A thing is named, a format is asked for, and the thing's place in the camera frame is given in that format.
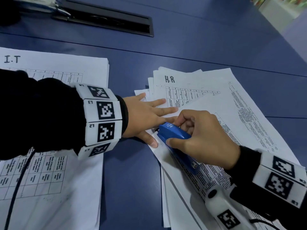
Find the black sleeve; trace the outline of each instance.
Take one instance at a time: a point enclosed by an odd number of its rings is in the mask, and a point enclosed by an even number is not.
[[[39,81],[24,71],[0,69],[2,80],[2,137],[0,160],[37,152],[74,149],[85,145],[83,100],[75,88],[54,78]],[[128,112],[120,100],[123,132]]]
[[[240,146],[240,150],[240,158],[236,165],[230,170],[225,170],[237,186],[230,197],[270,221],[278,219],[288,230],[301,229],[305,226],[306,195],[301,207],[297,208],[252,183],[260,165],[261,153],[243,146]]]

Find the hand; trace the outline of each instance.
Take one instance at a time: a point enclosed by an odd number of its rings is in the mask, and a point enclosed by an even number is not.
[[[124,98],[128,108],[129,120],[127,129],[122,136],[126,138],[136,136],[151,147],[156,148],[158,143],[145,130],[158,127],[165,122],[174,122],[177,117],[163,118],[161,116],[178,111],[178,107],[156,108],[156,106],[165,103],[166,100],[140,101],[145,95],[145,93],[141,93],[137,96]]]
[[[173,124],[192,137],[168,139],[166,143],[170,147],[181,150],[199,162],[227,170],[238,161],[240,147],[225,133],[217,117],[208,111],[183,110]]]

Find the stack of papers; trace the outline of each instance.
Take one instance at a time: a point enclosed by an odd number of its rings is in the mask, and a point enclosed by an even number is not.
[[[53,77],[65,84],[80,82],[108,87],[106,58],[0,48],[1,69],[24,70],[40,80]],[[79,161],[73,155],[36,153],[21,181],[9,229],[98,230],[103,154]],[[0,161],[0,229],[23,165],[19,156]]]
[[[232,74],[230,68],[213,71],[197,70],[183,73],[164,67],[148,78],[145,101],[165,98],[167,102],[159,107],[177,106],[179,111],[167,115],[176,116],[183,109],[207,110],[215,114],[234,142],[252,149],[260,148],[279,157],[299,164],[293,152],[281,135],[265,118],[254,101]],[[148,130],[159,143],[151,148],[161,163],[162,212],[164,227],[172,230],[221,229],[205,207],[205,196],[213,186],[230,187],[229,176],[218,166],[201,164],[197,176],[188,172],[171,154],[157,133]],[[252,219],[265,220],[246,209]],[[278,221],[275,224],[283,229]],[[272,229],[257,223],[258,229]]]

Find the table surface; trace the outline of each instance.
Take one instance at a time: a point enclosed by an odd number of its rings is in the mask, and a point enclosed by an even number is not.
[[[307,65],[247,0],[86,0],[150,15],[155,37],[69,24],[42,15],[0,27],[0,46],[106,57],[109,88],[143,89],[159,66],[230,67],[302,165],[307,166]],[[160,165],[126,139],[105,153],[100,229],[162,229]]]

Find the black cable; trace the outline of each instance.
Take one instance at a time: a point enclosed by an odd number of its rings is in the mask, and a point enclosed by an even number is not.
[[[252,219],[252,220],[249,220],[249,221],[250,221],[251,224],[253,224],[253,223],[264,223],[264,224],[267,224],[267,225],[269,225],[270,227],[272,227],[276,230],[280,230],[278,227],[274,226],[273,224],[266,222],[265,220]]]
[[[12,211],[13,211],[13,206],[14,206],[14,203],[15,203],[15,199],[16,199],[16,196],[17,196],[17,192],[18,192],[19,186],[20,186],[21,180],[23,178],[23,175],[25,174],[25,171],[26,171],[27,167],[29,166],[30,161],[32,160],[32,157],[34,156],[34,154],[35,154],[35,150],[33,150],[31,155],[29,156],[27,162],[25,163],[25,166],[22,168],[20,177],[18,179],[17,185],[16,185],[14,193],[13,193],[13,197],[12,197],[12,200],[11,200],[9,212],[7,213],[4,230],[8,230],[9,229],[9,224],[10,224],[10,219],[11,219],[11,215],[12,215]]]

